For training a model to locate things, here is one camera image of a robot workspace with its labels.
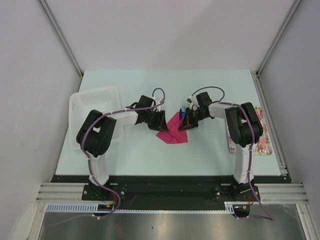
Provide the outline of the pink paper napkin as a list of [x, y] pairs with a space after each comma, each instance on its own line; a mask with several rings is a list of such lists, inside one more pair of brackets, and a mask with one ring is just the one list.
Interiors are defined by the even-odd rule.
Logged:
[[168, 131], [161, 131], [156, 134], [156, 137], [166, 144], [183, 144], [188, 142], [188, 135], [186, 130], [179, 131], [181, 119], [180, 113], [176, 114], [168, 121]]

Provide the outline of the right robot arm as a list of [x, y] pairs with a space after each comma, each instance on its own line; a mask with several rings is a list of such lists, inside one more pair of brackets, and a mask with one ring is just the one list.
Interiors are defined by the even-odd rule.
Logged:
[[235, 144], [236, 161], [233, 179], [237, 183], [230, 188], [231, 196], [242, 201], [249, 194], [246, 184], [253, 183], [253, 151], [264, 130], [252, 103], [241, 105], [212, 101], [207, 92], [196, 95], [197, 105], [187, 107], [178, 128], [179, 131], [197, 128], [199, 121], [220, 118], [226, 121], [229, 136]]

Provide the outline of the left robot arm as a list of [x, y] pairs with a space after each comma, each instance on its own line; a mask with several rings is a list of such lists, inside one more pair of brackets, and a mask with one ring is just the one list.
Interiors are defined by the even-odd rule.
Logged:
[[125, 126], [147, 124], [150, 130], [167, 132], [165, 111], [161, 106], [165, 98], [156, 99], [142, 95], [139, 101], [121, 110], [102, 113], [91, 110], [82, 124], [76, 141], [88, 158], [89, 180], [95, 184], [93, 194], [100, 200], [110, 196], [111, 188], [107, 167], [100, 157], [110, 148], [116, 129]]

